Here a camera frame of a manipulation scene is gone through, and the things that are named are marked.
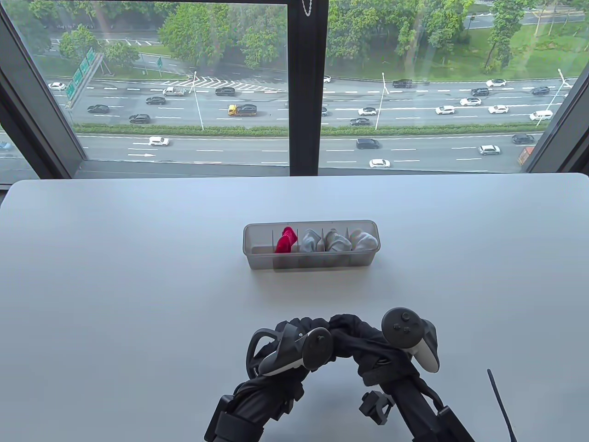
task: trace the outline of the hedge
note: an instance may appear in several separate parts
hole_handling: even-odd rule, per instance
[[[408,135],[458,135],[484,133],[512,133],[543,131],[547,122],[509,124],[448,124],[443,126],[383,126],[375,130],[370,127],[322,126],[321,135],[329,136],[408,136]],[[158,126],[135,124],[74,123],[76,133],[121,134],[121,135],[168,135],[168,136],[209,136],[209,137],[287,137],[288,127],[282,126],[211,126],[204,131],[198,126]]]

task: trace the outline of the glass pane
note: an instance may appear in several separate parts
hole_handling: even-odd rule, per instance
[[[38,178],[6,131],[0,126],[0,184],[14,184],[20,180]]]
[[[285,5],[2,4],[89,158],[288,166]]]
[[[331,0],[319,166],[520,172],[589,60],[586,7]]]

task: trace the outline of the plastic organizer box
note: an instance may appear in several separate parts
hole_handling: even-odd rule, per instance
[[[321,240],[317,245],[317,251],[299,252],[299,241],[297,241],[290,253],[275,253],[276,243],[287,226],[295,231],[299,240],[307,229],[313,229],[320,234]],[[374,250],[325,252],[325,235],[331,229],[336,229],[340,235],[348,239],[351,232],[360,229],[374,236],[378,246]],[[378,228],[375,222],[368,220],[262,223],[249,224],[243,229],[243,253],[254,270],[369,266],[379,250]]]

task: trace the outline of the table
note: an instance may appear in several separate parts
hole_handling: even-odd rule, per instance
[[[368,268],[253,272],[248,223],[370,219]],[[576,174],[26,181],[0,207],[0,440],[194,442],[246,377],[251,334],[407,306],[438,329],[423,375],[477,441],[586,438],[589,180]],[[263,440],[409,441],[353,361],[305,381]]]

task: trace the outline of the gray sock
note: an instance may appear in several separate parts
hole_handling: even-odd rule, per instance
[[[352,243],[340,235],[336,229],[331,229],[325,235],[325,250],[328,252],[348,252],[352,250]]]
[[[354,230],[350,233],[350,242],[352,243],[352,250],[376,250],[378,248],[378,240],[370,233]]]
[[[308,229],[300,240],[299,252],[316,252],[321,235],[313,229]]]

